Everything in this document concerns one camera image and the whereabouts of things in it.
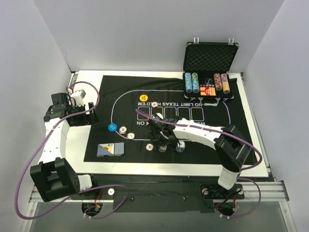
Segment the grey white chip stack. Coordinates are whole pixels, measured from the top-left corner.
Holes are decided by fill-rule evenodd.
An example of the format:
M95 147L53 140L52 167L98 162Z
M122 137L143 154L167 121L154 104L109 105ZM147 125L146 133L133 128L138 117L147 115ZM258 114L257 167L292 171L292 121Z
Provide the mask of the grey white chip stack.
M167 150L167 146L166 146L166 145L164 145L164 146L159 146L159 148L158 148L158 151L159 151L159 152L166 152L166 150Z

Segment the red white chip stack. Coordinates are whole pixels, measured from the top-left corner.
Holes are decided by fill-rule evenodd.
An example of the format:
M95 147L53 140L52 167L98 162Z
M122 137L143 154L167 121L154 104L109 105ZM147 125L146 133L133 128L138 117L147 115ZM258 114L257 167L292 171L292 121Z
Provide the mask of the red white chip stack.
M153 148L154 148L154 145L153 145L153 144L147 144L147 145L146 145L146 150L148 150L148 151L152 151Z

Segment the blue round button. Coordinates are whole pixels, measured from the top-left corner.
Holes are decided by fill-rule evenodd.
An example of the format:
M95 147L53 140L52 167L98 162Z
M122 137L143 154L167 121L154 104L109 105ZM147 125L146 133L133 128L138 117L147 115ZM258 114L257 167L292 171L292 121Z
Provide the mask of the blue round button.
M116 131L117 128L118 128L118 126L115 123L111 123L111 124L108 125L108 130L111 131L111 132Z

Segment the blue white chip stack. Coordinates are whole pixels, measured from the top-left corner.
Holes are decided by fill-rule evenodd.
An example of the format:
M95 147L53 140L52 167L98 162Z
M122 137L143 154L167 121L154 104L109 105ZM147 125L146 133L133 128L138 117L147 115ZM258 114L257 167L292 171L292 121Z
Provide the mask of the blue white chip stack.
M185 142L179 141L176 145L176 151L182 153L185 150Z

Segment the red white single chip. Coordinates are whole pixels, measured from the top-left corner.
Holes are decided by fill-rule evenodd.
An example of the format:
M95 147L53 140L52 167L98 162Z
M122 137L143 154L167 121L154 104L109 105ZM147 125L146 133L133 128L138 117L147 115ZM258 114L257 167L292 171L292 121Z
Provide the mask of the red white single chip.
M121 127L119 128L119 133L120 133L120 134L126 134L126 133L127 133L127 128L126 128L125 126L121 126Z

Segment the grey white single chip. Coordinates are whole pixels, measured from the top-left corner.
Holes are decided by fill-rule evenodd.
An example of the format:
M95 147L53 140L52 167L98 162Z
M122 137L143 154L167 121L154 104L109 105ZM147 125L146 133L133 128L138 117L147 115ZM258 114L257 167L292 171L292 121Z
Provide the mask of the grey white single chip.
M134 138L135 138L135 134L134 133L130 132L130 133L127 134L127 139L133 140Z

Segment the yellow dealer button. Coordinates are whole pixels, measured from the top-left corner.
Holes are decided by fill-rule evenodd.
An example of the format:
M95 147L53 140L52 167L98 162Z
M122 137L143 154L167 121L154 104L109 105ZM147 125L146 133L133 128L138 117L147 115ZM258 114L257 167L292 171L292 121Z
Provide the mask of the yellow dealer button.
M148 96L146 94L142 94L142 95L140 95L139 100L141 102L146 102L146 101L148 101Z

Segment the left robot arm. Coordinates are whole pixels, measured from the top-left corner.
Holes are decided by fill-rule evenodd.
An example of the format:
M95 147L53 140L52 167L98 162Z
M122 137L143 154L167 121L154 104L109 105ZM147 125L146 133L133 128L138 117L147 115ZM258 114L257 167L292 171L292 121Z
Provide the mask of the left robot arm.
M99 194L99 186L89 174L78 175L65 158L66 142L71 127L99 122L92 102L84 104L84 90L51 96L52 105L43 120L46 137L38 164L31 166L30 176L44 202L83 193L89 199Z

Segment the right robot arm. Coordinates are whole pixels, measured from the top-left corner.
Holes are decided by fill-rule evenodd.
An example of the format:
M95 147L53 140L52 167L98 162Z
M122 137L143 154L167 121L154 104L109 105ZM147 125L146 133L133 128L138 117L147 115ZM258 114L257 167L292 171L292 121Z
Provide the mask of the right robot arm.
M197 142L216 151L222 165L216 193L222 198L233 192L243 164L251 152L240 131L233 125L211 127L195 123L185 118L163 118L156 113L148 119L150 137L157 141L160 149L173 145L174 149L184 149L184 141Z

